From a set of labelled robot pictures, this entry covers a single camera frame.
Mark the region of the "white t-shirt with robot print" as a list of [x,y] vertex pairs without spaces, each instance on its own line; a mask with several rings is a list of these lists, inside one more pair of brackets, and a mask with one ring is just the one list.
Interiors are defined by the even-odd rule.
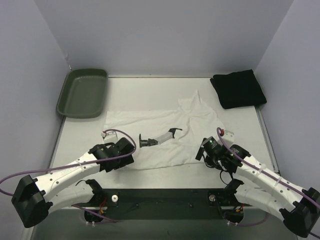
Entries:
[[141,171],[196,164],[204,138],[224,128],[217,113],[195,91],[175,110],[109,111],[103,128],[121,130],[137,145],[128,170]]

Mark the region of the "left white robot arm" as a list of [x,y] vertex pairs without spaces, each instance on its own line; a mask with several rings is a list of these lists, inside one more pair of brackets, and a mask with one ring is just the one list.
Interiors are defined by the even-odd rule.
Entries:
[[11,202],[23,226],[31,228],[50,213],[76,204],[96,206],[109,200],[103,188],[89,176],[111,172],[134,162],[137,145],[122,137],[116,143],[93,146],[75,161],[35,178],[21,178]]

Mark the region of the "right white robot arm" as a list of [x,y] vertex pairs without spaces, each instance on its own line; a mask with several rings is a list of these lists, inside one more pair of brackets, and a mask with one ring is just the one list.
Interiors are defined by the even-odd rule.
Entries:
[[232,179],[225,187],[237,202],[259,208],[280,219],[285,227],[301,238],[307,238],[320,218],[320,192],[313,187],[295,185],[259,162],[249,151],[227,141],[204,138],[196,159],[204,157],[209,168],[238,175],[255,184]]

